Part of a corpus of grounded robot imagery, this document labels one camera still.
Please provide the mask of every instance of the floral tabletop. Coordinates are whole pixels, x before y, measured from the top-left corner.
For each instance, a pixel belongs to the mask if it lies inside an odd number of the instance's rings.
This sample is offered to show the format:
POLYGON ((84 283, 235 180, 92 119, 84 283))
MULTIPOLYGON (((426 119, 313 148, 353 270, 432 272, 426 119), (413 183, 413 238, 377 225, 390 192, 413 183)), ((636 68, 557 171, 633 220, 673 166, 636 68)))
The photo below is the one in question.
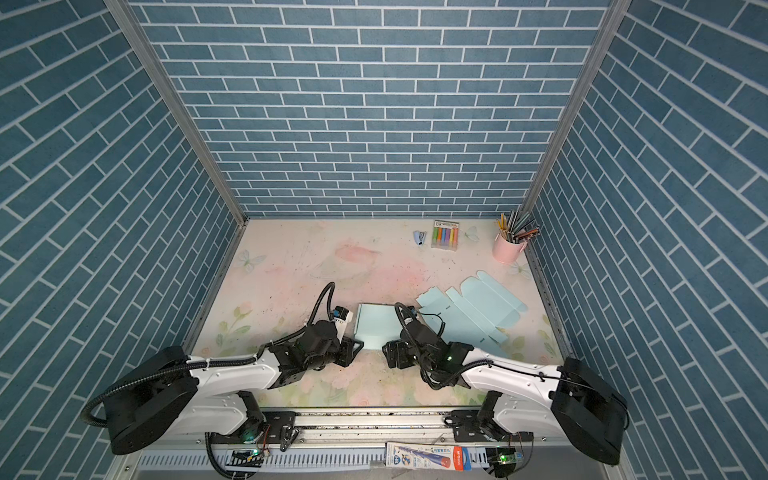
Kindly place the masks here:
MULTIPOLYGON (((458 250, 429 246, 431 220, 251 220, 194 347, 194 355, 254 353, 298 330, 320 291, 336 282, 333 305, 402 302, 437 286, 447 290, 484 270, 528 306, 501 344, 508 357, 561 364, 544 305, 524 256, 497 263, 493 220, 462 220, 458 250), (413 232, 426 231, 418 246, 413 232)), ((354 325, 347 328, 352 335, 354 325)), ((301 381, 255 392, 264 407, 458 406, 482 403, 484 392, 430 389, 416 367, 388 369, 380 351, 363 350, 347 368, 328 365, 301 381)))

